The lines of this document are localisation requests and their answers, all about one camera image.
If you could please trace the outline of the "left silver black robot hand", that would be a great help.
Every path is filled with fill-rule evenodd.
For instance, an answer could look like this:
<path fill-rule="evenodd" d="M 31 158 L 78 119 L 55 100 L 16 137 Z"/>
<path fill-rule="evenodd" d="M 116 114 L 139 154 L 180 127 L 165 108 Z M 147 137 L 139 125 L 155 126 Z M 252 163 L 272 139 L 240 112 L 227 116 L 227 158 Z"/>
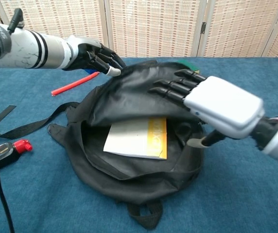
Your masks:
<path fill-rule="evenodd" d="M 88 69 L 107 76 L 119 76 L 126 64 L 113 50 L 96 39 L 71 35 L 66 39 L 72 56 L 65 71 Z"/>

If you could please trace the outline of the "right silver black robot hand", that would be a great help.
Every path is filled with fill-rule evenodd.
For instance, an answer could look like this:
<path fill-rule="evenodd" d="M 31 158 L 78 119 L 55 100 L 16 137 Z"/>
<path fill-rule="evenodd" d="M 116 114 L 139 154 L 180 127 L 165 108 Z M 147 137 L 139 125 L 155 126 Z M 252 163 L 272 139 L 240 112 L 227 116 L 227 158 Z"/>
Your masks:
<path fill-rule="evenodd" d="M 265 114 L 261 98 L 224 79 L 204 77 L 191 69 L 178 70 L 175 75 L 177 80 L 154 82 L 149 92 L 183 105 L 214 128 L 201 139 L 188 140 L 188 146 L 207 148 L 226 137 L 244 139 Z"/>

